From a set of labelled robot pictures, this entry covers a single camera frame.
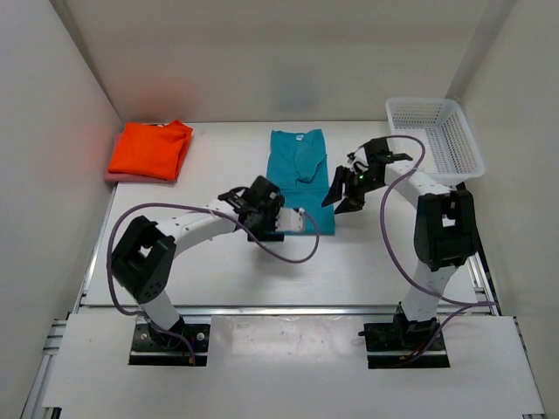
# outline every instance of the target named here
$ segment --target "teal shirt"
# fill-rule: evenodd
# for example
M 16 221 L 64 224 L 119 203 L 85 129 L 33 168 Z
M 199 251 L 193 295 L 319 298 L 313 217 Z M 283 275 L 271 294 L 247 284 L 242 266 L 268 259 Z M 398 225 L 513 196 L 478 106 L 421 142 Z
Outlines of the teal shirt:
M 329 189 L 322 130 L 306 134 L 272 131 L 270 147 L 266 177 L 279 187 L 286 206 L 304 208 L 318 223 L 321 234 L 334 235 L 334 207 L 321 207 Z M 303 234 L 314 234 L 311 223 L 306 223 Z

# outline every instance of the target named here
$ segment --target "orange shirt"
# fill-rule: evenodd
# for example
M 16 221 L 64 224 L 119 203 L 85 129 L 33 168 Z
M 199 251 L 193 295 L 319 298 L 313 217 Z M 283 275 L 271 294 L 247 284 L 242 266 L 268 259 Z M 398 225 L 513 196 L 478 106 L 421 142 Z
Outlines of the orange shirt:
M 175 181 L 191 138 L 192 128 L 179 120 L 165 127 L 129 122 L 114 149 L 108 171 Z

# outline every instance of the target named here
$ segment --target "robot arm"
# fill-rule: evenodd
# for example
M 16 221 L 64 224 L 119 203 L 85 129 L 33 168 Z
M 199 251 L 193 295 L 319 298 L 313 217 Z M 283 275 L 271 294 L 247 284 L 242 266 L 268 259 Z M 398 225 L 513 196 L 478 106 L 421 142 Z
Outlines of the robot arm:
M 342 202 L 336 214 L 362 210 L 365 194 L 392 184 L 412 169 L 408 155 L 395 155 L 387 138 L 371 140 L 348 155 L 349 167 L 336 169 L 335 178 L 322 206 Z M 365 159 L 358 153 L 362 150 Z M 414 247 L 418 265 L 412 280 L 428 290 L 412 287 L 398 305 L 394 317 L 395 335 L 402 347 L 417 347 L 438 327 L 440 296 L 456 270 L 479 248 L 472 195 L 453 191 L 415 172 L 395 188 L 417 210 Z
M 260 241 L 281 241 L 282 231 L 303 230 L 302 215 L 284 208 L 284 201 L 280 189 L 259 176 L 248 189 L 220 195 L 204 207 L 207 213 L 187 212 L 161 221 L 138 216 L 114 248 L 114 277 L 158 326 L 181 333 L 183 320 L 165 292 L 173 260 L 205 240 L 238 230 L 238 223 Z M 149 331 L 160 345 L 170 339 L 154 329 Z

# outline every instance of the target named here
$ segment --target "white wall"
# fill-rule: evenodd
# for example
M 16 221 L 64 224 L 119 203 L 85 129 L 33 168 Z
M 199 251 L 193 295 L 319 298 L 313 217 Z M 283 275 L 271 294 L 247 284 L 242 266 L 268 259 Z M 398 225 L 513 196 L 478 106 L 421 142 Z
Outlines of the white wall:
M 0 13 L 0 412 L 19 417 L 55 317 L 72 309 L 109 197 L 121 122 L 51 5 Z
M 487 5 L 66 1 L 116 110 L 147 121 L 386 120 L 390 96 L 446 96 Z
M 487 165 L 468 183 L 482 243 L 551 418 L 559 417 L 558 17 L 556 0 L 516 4 L 464 100 Z

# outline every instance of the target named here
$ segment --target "plastic basket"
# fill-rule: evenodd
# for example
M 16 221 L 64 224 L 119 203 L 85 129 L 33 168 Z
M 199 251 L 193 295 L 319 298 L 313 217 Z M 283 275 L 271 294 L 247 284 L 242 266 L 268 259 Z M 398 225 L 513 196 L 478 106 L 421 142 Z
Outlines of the plastic basket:
M 386 101 L 386 112 L 393 134 L 413 135 L 425 144 L 419 168 L 433 180 L 455 186 L 486 171 L 466 117 L 454 100 L 392 98 Z M 395 139 L 390 145 L 414 160 L 420 155 L 411 141 Z

